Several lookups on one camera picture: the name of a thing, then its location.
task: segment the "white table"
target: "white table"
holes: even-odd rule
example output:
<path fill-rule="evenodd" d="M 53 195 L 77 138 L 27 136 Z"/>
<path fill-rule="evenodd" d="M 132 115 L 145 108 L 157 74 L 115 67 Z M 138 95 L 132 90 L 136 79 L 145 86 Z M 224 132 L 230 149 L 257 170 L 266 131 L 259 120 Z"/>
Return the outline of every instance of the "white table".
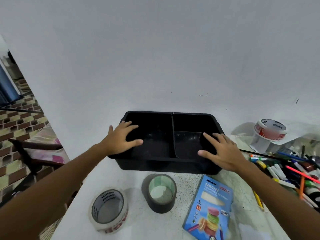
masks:
<path fill-rule="evenodd" d="M 177 198 L 171 211 L 157 214 L 149 208 L 141 191 L 143 180 L 151 173 L 154 172 L 121 170 L 115 160 L 110 158 L 102 160 L 85 179 L 52 240 L 195 239 L 183 230 L 182 225 L 202 175 L 166 173 L 177 184 Z M 232 209 L 238 224 L 251 225 L 255 230 L 269 233 L 274 239 L 289 239 L 272 214 L 268 210 L 263 213 L 259 209 L 252 189 L 237 174 L 222 170 L 212 177 L 234 190 Z M 126 192 L 129 213 L 125 225 L 119 232 L 106 235 L 94 229 L 88 218 L 88 209 L 93 196 L 110 186 L 119 187 Z M 239 239 L 235 225 L 232 220 L 229 239 Z"/>

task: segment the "black storage tray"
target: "black storage tray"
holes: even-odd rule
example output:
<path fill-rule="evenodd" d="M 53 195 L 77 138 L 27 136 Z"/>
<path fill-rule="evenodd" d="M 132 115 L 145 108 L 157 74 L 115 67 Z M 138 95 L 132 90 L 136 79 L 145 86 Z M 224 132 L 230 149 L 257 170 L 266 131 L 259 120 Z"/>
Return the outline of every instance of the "black storage tray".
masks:
<path fill-rule="evenodd" d="M 121 169 L 173 173 L 217 174 L 221 168 L 198 156 L 198 150 L 216 154 L 205 139 L 223 131 L 210 114 L 129 111 L 122 118 L 139 125 L 127 141 L 142 139 L 143 145 L 109 156 Z"/>

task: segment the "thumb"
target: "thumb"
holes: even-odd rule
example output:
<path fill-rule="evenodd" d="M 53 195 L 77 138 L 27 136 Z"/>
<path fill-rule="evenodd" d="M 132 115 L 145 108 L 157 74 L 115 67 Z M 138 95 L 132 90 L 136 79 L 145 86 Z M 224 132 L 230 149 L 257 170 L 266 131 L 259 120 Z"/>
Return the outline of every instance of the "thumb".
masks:
<path fill-rule="evenodd" d="M 213 161 L 215 164 L 218 162 L 219 157 L 217 155 L 213 155 L 210 152 L 199 150 L 198 155 L 200 157 L 208 158 L 210 161 Z"/>
<path fill-rule="evenodd" d="M 110 134 L 111 132 L 113 132 L 113 126 L 112 125 L 109 126 L 108 134 Z"/>
<path fill-rule="evenodd" d="M 143 144 L 143 140 L 140 140 L 140 139 L 127 142 L 128 149 L 140 146 L 142 144 Z"/>

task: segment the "coloured pencil box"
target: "coloured pencil box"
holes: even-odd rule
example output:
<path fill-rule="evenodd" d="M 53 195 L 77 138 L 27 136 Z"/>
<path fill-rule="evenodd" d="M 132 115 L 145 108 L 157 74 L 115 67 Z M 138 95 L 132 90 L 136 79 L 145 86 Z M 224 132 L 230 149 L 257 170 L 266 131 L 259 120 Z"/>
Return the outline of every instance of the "coloured pencil box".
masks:
<path fill-rule="evenodd" d="M 232 189 L 203 176 L 184 230 L 198 240 L 226 239 L 232 200 Z"/>

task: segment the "person's left hand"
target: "person's left hand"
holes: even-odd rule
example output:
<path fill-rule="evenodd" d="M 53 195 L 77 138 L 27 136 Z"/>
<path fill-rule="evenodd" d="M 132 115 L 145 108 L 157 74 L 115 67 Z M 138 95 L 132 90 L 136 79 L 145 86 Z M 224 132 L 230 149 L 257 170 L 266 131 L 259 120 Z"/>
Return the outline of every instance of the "person's left hand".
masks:
<path fill-rule="evenodd" d="M 131 125 L 131 123 L 131 121 L 122 121 L 114 130 L 112 125 L 109 126 L 108 135 L 98 144 L 105 156 L 119 154 L 143 144 L 143 140 L 140 139 L 126 141 L 127 135 L 139 127 L 138 125 Z"/>

